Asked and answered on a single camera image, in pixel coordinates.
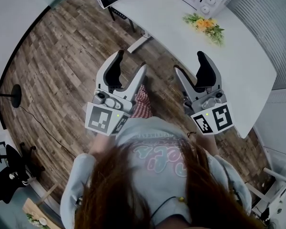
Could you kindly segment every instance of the flower bouquet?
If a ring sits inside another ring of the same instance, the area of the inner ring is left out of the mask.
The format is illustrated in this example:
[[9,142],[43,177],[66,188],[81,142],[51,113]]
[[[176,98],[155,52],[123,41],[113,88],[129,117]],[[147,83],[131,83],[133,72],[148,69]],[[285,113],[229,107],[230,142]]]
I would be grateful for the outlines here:
[[196,13],[184,16],[183,20],[191,24],[196,30],[203,32],[216,45],[222,46],[224,44],[224,35],[222,33],[224,29],[219,27],[216,20],[212,18],[204,19]]

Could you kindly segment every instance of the wooden floor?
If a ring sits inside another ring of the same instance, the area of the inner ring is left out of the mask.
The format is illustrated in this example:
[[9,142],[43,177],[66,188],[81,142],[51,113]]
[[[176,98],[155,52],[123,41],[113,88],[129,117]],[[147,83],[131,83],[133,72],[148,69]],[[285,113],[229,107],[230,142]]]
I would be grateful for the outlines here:
[[[84,127],[85,110],[93,97],[97,71],[110,55],[126,50],[139,38],[140,28],[136,27],[133,33],[127,21],[117,16],[112,21],[96,0],[64,0],[47,12],[26,38],[8,69],[1,92],[9,93],[14,84],[20,84],[21,106],[34,114],[74,156],[87,152],[94,133]],[[178,61],[156,40],[134,54],[125,53],[122,83],[143,61],[149,65],[154,115],[185,132],[194,131],[194,123],[183,113],[182,96],[174,80],[173,65]],[[10,101],[1,98],[0,110],[15,143],[37,147],[34,159],[46,169],[40,183],[49,189],[61,180],[53,193],[59,202],[74,157],[23,109],[13,109]],[[221,155],[234,165],[245,182],[261,191],[272,184],[262,171],[268,163],[254,131],[241,139],[230,129],[217,135],[216,141]]]

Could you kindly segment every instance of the white table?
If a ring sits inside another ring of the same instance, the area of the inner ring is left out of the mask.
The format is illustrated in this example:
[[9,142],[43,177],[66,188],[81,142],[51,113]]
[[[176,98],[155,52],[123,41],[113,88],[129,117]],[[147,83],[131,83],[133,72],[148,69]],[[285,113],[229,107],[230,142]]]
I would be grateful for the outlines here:
[[[183,21],[183,16],[195,9],[182,0],[118,0],[112,6],[146,30],[194,76],[200,66],[197,52],[206,53],[221,74],[236,130],[242,138],[248,135],[266,103],[276,72],[255,37],[228,8],[215,16],[225,29],[225,46],[218,47]],[[173,70],[173,65],[164,67]]]

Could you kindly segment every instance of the hand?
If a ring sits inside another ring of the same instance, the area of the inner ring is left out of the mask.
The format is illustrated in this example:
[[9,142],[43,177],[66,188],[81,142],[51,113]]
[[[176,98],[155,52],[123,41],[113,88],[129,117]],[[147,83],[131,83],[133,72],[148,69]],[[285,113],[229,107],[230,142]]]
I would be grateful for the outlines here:
[[209,152],[210,155],[219,155],[214,135],[197,134],[196,144]]
[[89,154],[99,159],[108,149],[112,148],[115,143],[114,136],[106,136],[98,133],[94,139]]

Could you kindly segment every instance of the orange flower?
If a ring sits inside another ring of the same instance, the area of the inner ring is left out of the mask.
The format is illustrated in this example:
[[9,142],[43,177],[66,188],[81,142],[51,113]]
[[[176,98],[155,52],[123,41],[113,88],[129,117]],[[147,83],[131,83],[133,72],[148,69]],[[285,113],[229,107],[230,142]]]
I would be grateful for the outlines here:
[[204,21],[204,26],[205,27],[213,27],[214,24],[213,24],[213,22],[211,20],[205,20]]
[[196,25],[197,25],[198,27],[204,27],[204,20],[203,20],[203,19],[198,19],[198,20],[196,21]]

